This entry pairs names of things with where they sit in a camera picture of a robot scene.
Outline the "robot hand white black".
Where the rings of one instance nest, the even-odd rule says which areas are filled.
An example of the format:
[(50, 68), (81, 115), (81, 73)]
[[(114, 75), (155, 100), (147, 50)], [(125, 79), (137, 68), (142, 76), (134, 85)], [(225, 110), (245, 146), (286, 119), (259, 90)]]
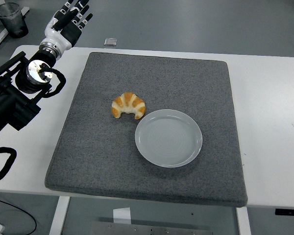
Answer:
[(64, 51), (71, 49), (82, 34), (83, 28), (93, 17), (86, 15), (89, 9), (87, 0), (68, 0), (51, 18), (45, 29), (45, 39), (40, 50), (47, 50), (60, 58)]

